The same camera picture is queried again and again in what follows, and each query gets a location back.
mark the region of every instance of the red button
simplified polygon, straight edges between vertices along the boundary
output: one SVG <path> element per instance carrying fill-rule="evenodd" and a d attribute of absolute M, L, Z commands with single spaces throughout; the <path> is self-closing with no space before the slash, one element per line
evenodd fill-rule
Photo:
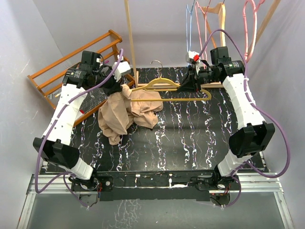
<path fill-rule="evenodd" d="M 194 56 L 194 61 L 197 61 L 197 60 L 199 60 L 199 55 Z"/>

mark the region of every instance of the black marble surface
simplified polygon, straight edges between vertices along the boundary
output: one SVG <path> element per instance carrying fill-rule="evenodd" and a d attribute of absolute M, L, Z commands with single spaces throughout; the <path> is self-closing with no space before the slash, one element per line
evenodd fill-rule
<path fill-rule="evenodd" d="M 182 80 L 186 68 L 140 69 L 139 82 L 155 77 Z M 98 171 L 213 169 L 227 154 L 229 137 L 237 131 L 237 119 L 224 88 L 208 89 L 210 101 L 165 102 L 153 130 L 133 124 L 128 135 L 111 146 L 100 130 L 98 113 L 73 129 L 71 146 Z M 161 97 L 203 97 L 205 94 L 160 92 Z M 260 155 L 252 158 L 263 169 Z M 59 172 L 48 165 L 42 172 Z"/>

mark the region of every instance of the hanger hook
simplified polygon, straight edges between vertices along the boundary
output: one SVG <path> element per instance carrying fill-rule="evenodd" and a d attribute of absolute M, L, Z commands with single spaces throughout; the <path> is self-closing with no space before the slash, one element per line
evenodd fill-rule
<path fill-rule="evenodd" d="M 163 64 L 162 64 L 159 60 L 153 60 L 153 61 L 151 62 L 151 64 L 152 64 L 154 61 L 157 61 L 159 64 L 161 64 L 161 68 L 163 68 Z"/>

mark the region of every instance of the marble tabletop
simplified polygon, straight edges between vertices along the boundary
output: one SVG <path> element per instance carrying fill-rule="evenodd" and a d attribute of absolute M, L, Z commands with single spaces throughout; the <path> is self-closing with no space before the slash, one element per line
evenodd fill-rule
<path fill-rule="evenodd" d="M 139 82 L 155 77 L 180 82 L 186 67 L 139 69 Z M 227 154 L 229 137 L 237 131 L 237 119 L 224 88 L 208 89 L 210 101 L 164 102 L 157 112 L 158 124 L 153 129 L 133 124 L 128 135 L 117 146 L 109 144 L 99 128 L 98 112 L 73 128 L 71 146 L 80 150 L 81 158 L 98 171 L 155 171 L 214 169 Z M 203 97 L 201 93 L 160 92 L 161 97 Z M 251 162 L 264 169 L 261 156 Z M 42 172 L 59 172 L 47 165 Z"/>

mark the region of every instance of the garment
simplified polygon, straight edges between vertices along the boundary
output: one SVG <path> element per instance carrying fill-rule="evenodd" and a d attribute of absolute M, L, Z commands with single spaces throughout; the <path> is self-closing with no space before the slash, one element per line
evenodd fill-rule
<path fill-rule="evenodd" d="M 111 94 L 99 108 L 98 122 L 103 134 L 109 138 L 111 145 L 120 142 L 120 135 L 126 135 L 133 122 L 152 129 L 158 123 L 154 112 L 163 109 L 163 103 L 131 102 L 131 99 L 160 99 L 158 92 L 139 90 L 132 92 L 128 85 L 123 84 L 122 92 Z"/>

